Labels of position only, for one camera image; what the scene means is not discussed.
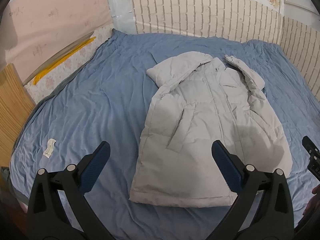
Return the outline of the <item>person's right hand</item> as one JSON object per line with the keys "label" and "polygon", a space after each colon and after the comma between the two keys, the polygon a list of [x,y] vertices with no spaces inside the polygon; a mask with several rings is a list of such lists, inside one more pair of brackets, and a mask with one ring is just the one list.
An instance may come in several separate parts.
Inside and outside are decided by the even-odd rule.
{"label": "person's right hand", "polygon": [[313,197],[309,200],[303,215],[306,216],[308,215],[315,207],[319,206],[319,192],[320,192],[320,185],[317,185],[313,190],[312,194]]}

